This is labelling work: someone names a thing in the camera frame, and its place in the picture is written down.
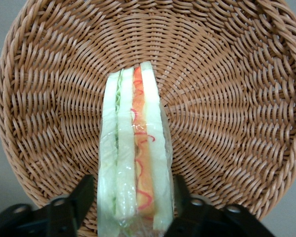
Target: wicker basket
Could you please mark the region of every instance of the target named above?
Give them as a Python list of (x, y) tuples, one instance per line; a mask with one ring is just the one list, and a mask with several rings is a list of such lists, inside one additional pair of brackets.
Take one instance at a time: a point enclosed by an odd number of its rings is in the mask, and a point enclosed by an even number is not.
[[(0, 59), (0, 136), (38, 205), (97, 178), (110, 72), (150, 60), (173, 173), (265, 216), (296, 178), (296, 17), (282, 0), (29, 0)], [(80, 230), (96, 236), (96, 203)]]

